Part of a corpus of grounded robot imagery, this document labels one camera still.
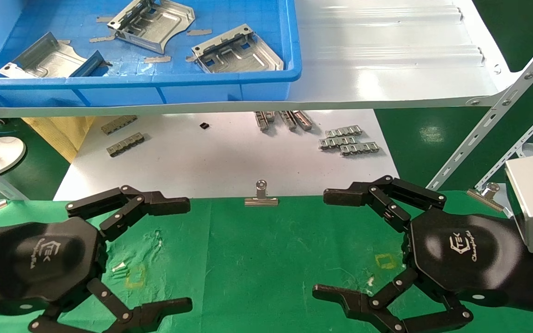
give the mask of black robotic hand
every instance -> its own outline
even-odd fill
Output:
[[[412,221],[391,198],[423,210]],[[391,176],[324,191],[324,202],[368,205],[404,232],[407,268],[369,297],[357,290],[317,284],[315,298],[341,304],[347,318],[372,323],[383,333],[446,332],[472,321],[460,301],[533,311],[533,253],[514,221],[485,215],[451,215],[442,194]],[[399,320],[387,306],[410,286],[446,307],[445,312]]]
[[[66,209],[69,219],[64,222],[0,228],[0,315],[45,309],[29,324],[31,332],[88,333],[59,324],[57,318],[95,295],[116,317],[107,333],[143,333],[157,330],[165,316],[192,309],[186,297],[131,310],[100,282],[108,258],[106,241],[116,240],[146,214],[187,213],[188,198],[167,199],[160,192],[125,185],[68,203]],[[100,230],[86,221],[113,210]]]

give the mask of blue plastic tray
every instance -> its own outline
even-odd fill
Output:
[[[112,67],[84,78],[9,79],[0,75],[0,106],[115,106],[208,101],[280,101],[302,73],[294,0],[177,0],[194,8],[188,28],[213,34],[171,38],[167,63],[144,63],[160,56],[123,40],[91,43],[109,36],[97,17],[114,17],[130,0],[0,0],[0,68],[46,32],[70,40],[76,53],[99,50]],[[283,59],[284,70],[206,74],[186,62],[191,47],[247,23]]]

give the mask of white shelf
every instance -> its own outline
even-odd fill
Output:
[[[0,117],[492,106],[519,76],[472,0],[296,0],[296,10],[303,74],[287,101],[0,108]]]

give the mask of white lamp base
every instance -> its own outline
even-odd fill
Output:
[[[0,173],[16,165],[26,153],[26,145],[17,137],[0,137]]]

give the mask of green tablecloth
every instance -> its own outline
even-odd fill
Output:
[[[494,213],[463,192],[446,195],[448,212]],[[12,202],[0,210],[0,226],[64,219],[61,202]],[[401,243],[370,209],[326,206],[321,197],[284,197],[279,207],[197,199],[190,213],[146,217],[110,244],[102,281],[129,307],[191,297],[192,312],[165,318],[163,333],[374,333],[370,324],[347,320],[340,306],[314,299],[311,288],[375,293],[403,269]],[[126,268],[112,272],[121,263]],[[533,333],[532,313],[467,306],[475,320],[461,332]],[[417,288],[391,307],[400,318],[442,309]],[[0,332],[25,333],[36,316],[0,316]],[[59,321],[100,332],[113,317],[90,297]]]

